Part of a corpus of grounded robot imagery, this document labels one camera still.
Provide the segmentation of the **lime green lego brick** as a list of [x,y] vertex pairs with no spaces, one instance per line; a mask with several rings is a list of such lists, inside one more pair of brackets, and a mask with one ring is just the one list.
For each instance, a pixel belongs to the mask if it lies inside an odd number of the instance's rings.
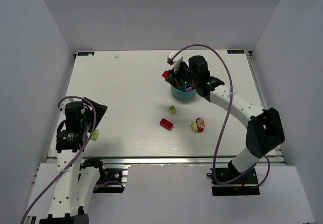
[[94,130],[94,132],[93,132],[93,134],[92,134],[92,136],[91,136],[91,140],[92,140],[92,141],[96,141],[96,140],[97,140],[97,138],[98,138],[98,136],[99,136],[99,130],[98,130],[98,129],[96,129],[96,130]]

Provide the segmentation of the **red curved lego brick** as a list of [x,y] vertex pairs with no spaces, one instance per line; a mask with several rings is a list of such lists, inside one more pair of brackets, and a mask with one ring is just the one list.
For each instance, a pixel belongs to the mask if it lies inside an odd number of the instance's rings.
[[164,71],[164,73],[162,74],[163,78],[164,79],[167,79],[168,78],[168,71]]

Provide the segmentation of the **light green small lego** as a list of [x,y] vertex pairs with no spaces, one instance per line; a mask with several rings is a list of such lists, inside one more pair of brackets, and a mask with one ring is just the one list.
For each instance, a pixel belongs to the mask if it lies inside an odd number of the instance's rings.
[[169,113],[170,113],[170,114],[172,114],[172,115],[173,115],[174,113],[176,113],[176,108],[175,108],[173,105],[169,106],[169,107],[168,107],[168,110],[169,110]]

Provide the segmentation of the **red flower lego piece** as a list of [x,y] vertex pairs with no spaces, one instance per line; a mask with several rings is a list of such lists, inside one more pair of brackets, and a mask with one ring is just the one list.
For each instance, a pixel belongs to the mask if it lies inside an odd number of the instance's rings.
[[196,124],[197,124],[197,131],[198,132],[203,132],[205,129],[205,122],[203,118],[197,118],[196,119]]

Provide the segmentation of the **red rectangular lego brick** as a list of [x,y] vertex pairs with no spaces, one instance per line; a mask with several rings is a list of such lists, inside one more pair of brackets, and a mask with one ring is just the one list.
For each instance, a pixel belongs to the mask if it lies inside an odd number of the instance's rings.
[[162,118],[159,124],[169,131],[174,127],[174,124],[165,118]]

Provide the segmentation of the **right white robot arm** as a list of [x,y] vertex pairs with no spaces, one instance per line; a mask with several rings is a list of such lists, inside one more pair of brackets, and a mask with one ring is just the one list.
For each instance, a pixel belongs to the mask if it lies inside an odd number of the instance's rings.
[[184,84],[192,86],[197,94],[207,101],[225,109],[247,130],[244,149],[228,164],[229,172],[238,176],[270,151],[285,141],[279,112],[274,108],[262,109],[244,100],[230,90],[225,83],[211,76],[208,64],[201,55],[189,58],[169,55],[166,81],[175,88]]

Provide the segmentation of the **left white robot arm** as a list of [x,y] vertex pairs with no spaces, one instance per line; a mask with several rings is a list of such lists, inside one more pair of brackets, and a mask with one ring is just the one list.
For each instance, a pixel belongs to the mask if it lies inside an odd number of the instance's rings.
[[65,114],[56,133],[58,177],[48,215],[39,222],[88,223],[86,209],[103,174],[103,163],[100,158],[82,161],[82,157],[107,106],[70,96],[60,100],[58,107]]

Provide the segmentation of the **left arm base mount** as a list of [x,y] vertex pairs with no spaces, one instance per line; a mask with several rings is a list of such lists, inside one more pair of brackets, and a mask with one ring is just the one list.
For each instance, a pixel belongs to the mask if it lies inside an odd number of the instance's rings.
[[102,158],[89,158],[81,164],[80,170],[90,167],[99,171],[99,178],[93,189],[94,193],[123,193],[125,188],[122,183],[123,169],[106,167]]

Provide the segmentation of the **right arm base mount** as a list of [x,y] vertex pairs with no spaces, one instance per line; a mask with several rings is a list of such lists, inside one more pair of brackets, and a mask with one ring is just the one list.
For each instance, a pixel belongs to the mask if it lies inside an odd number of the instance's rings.
[[255,169],[228,184],[218,184],[213,178],[213,170],[210,169],[206,176],[211,181],[213,196],[258,196],[260,190]]

